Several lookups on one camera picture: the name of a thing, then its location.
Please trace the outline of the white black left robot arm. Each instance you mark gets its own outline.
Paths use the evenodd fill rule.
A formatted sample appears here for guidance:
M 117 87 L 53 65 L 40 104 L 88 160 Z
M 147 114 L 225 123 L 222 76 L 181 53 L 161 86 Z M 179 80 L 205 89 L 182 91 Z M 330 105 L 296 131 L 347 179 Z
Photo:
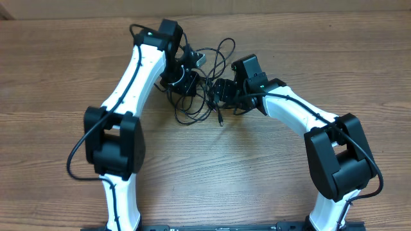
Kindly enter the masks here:
M 176 56 L 187 37 L 178 22 L 162 20 L 159 29 L 140 27 L 133 33 L 129 65 L 113 93 L 100 107 L 89 107 L 83 117 L 85 156 L 105 190 L 109 218 L 102 230 L 140 230 L 136 176 L 145 157 L 141 127 L 144 104 L 155 82 L 181 96 L 196 93 L 193 68 L 203 55 L 189 45 Z

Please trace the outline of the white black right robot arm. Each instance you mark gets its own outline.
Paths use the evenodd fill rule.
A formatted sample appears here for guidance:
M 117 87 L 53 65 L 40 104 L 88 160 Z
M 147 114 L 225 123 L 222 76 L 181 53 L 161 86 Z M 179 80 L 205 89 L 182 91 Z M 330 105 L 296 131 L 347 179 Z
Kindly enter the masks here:
M 280 120 L 304 139 L 310 177 L 318 190 L 314 209 L 304 221 L 279 221 L 274 230 L 365 230 L 345 217 L 369 181 L 381 178 L 359 119 L 317 108 L 296 95 L 285 82 L 269 80 L 256 55 L 231 65 L 233 80 L 218 79 L 209 97 L 218 109 L 245 114 L 258 109 Z

